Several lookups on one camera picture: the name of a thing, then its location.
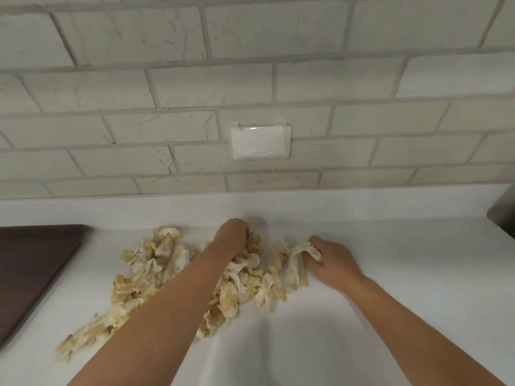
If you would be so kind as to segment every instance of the tile backsplash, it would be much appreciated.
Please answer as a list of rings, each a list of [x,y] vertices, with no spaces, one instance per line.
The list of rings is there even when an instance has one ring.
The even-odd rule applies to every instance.
[[[515,0],[0,0],[0,199],[515,181]],[[236,162],[228,125],[292,126]]]

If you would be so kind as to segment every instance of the person's left arm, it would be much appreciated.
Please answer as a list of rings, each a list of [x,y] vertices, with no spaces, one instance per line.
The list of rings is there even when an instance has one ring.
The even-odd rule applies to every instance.
[[[224,223],[206,249],[161,288],[68,386],[170,386],[225,267],[245,247],[248,225]]]

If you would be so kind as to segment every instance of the person's right hand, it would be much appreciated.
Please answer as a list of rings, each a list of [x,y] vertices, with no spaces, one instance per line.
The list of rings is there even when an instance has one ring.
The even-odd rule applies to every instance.
[[[345,245],[325,241],[317,236],[312,236],[310,242],[322,253],[322,262],[317,262],[307,252],[303,252],[302,257],[311,272],[323,283],[346,293],[365,280],[354,256]]]

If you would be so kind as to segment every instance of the white countertop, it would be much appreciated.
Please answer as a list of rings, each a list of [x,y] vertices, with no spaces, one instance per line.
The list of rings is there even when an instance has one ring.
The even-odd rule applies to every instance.
[[[275,224],[267,239],[317,233],[347,244],[366,274],[506,384],[515,384],[515,240],[486,218]],[[54,362],[55,346],[109,305],[120,251],[149,229],[97,231],[0,352],[1,385],[61,386],[94,354]],[[186,230],[186,240],[214,227]],[[310,276],[311,287],[275,314],[247,304],[241,317],[194,345],[174,382],[187,386],[408,385],[363,316]]]

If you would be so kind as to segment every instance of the pile of dried food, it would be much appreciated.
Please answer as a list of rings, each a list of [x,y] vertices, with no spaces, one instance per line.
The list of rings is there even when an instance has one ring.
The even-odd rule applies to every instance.
[[[110,309],[102,315],[95,314],[89,324],[66,337],[56,348],[58,360],[69,362],[75,351],[105,343],[136,309],[203,250],[202,247],[186,246],[179,237],[174,227],[158,227],[151,240],[143,240],[135,249],[121,254],[121,259],[130,266],[130,276],[116,275]],[[240,304],[253,300],[256,306],[265,305],[273,312],[277,299],[286,301],[287,294],[299,287],[307,287],[306,269],[300,256],[302,251],[321,261],[320,252],[310,242],[290,247],[280,241],[267,272],[261,265],[261,238],[251,233],[245,249],[232,259],[216,285],[197,330],[197,338],[212,336],[221,325],[236,318]],[[285,287],[279,276],[284,265]]]

